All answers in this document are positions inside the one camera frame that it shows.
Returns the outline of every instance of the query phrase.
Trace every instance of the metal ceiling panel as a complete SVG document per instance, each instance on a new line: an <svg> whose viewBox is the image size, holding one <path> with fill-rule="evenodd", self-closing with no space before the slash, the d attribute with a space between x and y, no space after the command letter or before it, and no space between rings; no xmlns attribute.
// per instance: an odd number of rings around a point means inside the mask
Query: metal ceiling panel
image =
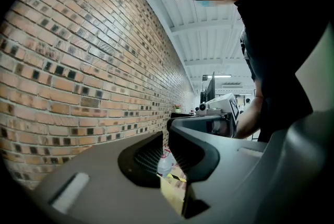
<svg viewBox="0 0 334 224"><path fill-rule="evenodd" d="M213 72L230 74L243 87L254 87L249 68L242 60L243 23L235 5L202 7L194 0L156 2L163 5L158 7L161 10L158 14L168 23L166 31L174 37L173 45L178 48L195 90L201 90L202 75Z"/></svg>

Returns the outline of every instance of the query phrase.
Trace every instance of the white ceiling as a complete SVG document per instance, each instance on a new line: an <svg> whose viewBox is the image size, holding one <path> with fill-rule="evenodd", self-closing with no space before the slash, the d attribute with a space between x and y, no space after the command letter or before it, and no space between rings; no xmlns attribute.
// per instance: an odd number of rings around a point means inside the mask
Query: white ceiling
<svg viewBox="0 0 334 224"><path fill-rule="evenodd" d="M194 0L147 1L173 43L197 94L202 90L202 75L213 72L232 75L216 79L216 94L253 93L254 83L241 52L243 23L236 6L201 7Z"/></svg>

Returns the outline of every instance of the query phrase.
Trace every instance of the black clothing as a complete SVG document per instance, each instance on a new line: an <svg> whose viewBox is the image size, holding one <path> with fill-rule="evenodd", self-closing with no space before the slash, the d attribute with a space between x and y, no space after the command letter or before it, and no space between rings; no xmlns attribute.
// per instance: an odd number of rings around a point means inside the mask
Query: black clothing
<svg viewBox="0 0 334 224"><path fill-rule="evenodd" d="M264 102L259 141L310 114L312 107L295 76L325 30L330 0L239 0L252 79L258 78Z"/></svg>

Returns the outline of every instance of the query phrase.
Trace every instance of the ceiling beam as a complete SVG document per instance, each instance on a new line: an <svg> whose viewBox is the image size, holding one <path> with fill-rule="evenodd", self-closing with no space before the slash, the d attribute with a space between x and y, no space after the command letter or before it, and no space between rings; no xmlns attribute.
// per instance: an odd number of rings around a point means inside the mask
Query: ceiling beam
<svg viewBox="0 0 334 224"><path fill-rule="evenodd" d="M230 58L230 59L206 59L195 61L184 61L185 66L195 65L213 65L213 64L247 64L243 58Z"/></svg>
<svg viewBox="0 0 334 224"><path fill-rule="evenodd" d="M224 92L234 92L234 93L253 93L255 87L254 88L229 88L229 89L221 89L221 88L216 88L215 92L216 94L220 94L220 93L224 93Z"/></svg>
<svg viewBox="0 0 334 224"><path fill-rule="evenodd" d="M181 25L177 27L172 27L171 32L174 36L187 33L189 31L198 31L203 29L217 29L217 28L234 28L234 26L243 28L242 23L235 24L232 20L214 20L214 21L201 21L188 23L186 25Z"/></svg>
<svg viewBox="0 0 334 224"><path fill-rule="evenodd" d="M222 64L221 59L208 59L208 60L195 60L195 61L184 61L185 66L195 65L209 65L209 64Z"/></svg>
<svg viewBox="0 0 334 224"><path fill-rule="evenodd" d="M202 77L191 77L192 82L202 82ZM215 78L216 85L224 83L224 82L241 82L247 85L252 85L253 80L251 76L231 76L231 77L223 77L223 78Z"/></svg>

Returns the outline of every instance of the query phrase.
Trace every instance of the monitor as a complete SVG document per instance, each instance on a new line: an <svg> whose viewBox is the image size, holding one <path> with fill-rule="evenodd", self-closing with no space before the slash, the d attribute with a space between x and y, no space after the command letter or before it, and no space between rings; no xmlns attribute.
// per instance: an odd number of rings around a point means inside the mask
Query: monitor
<svg viewBox="0 0 334 224"><path fill-rule="evenodd" d="M215 91L216 91L216 87L214 85L214 72L213 72L211 81L207 88L207 99L206 99L207 102L215 98L215 95L214 95Z"/></svg>

